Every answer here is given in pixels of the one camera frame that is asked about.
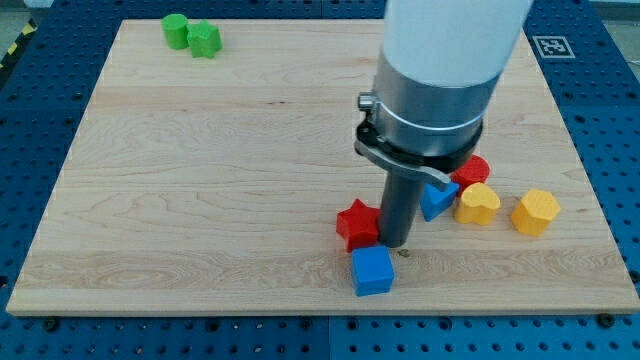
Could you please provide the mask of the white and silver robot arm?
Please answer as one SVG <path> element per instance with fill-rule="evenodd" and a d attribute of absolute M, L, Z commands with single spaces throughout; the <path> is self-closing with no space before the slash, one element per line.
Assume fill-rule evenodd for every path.
<path fill-rule="evenodd" d="M 355 148 L 387 188 L 447 186 L 473 154 L 532 0 L 389 0 Z"/>

